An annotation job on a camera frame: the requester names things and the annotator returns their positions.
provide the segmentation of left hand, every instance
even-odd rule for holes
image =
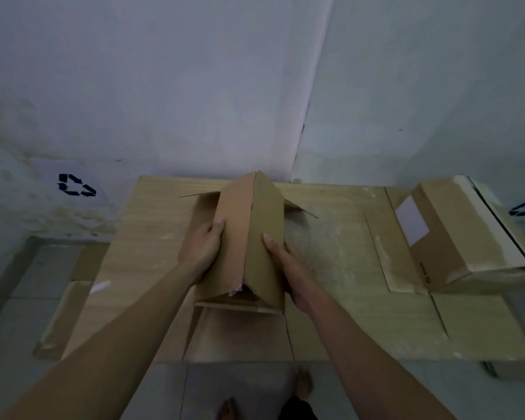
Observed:
[[[207,222],[198,227],[191,234],[186,247],[179,252],[179,263],[192,265],[195,272],[201,275],[216,259],[224,227],[224,221]]]

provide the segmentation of forearm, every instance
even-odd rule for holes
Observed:
[[[119,418],[198,274],[192,265],[175,267],[59,362],[3,418]]]
[[[455,419],[324,290],[314,289],[308,300],[309,316],[360,419]]]

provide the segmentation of hand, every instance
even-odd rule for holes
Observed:
[[[313,280],[311,271],[294,244],[285,239],[286,249],[272,240],[266,233],[262,237],[266,250],[270,252],[275,262],[284,271],[291,288],[292,299],[301,311],[309,313],[309,299],[319,289]]]
[[[192,265],[196,274],[203,274],[216,259],[225,222],[207,222],[198,227],[177,255],[179,263]]]

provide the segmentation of white paper scrap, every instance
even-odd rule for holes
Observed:
[[[409,246],[429,233],[426,221],[420,214],[412,196],[408,196],[395,210],[395,213]]]
[[[97,284],[94,284],[93,287],[90,290],[90,293],[99,292],[102,289],[105,289],[107,286],[110,286],[111,281],[107,280],[106,282],[100,282]]]

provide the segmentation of bare foot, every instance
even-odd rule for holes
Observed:
[[[313,392],[313,379],[305,368],[299,368],[295,378],[294,395],[305,401]]]
[[[216,414],[216,420],[239,420],[235,399],[229,398],[224,401]]]

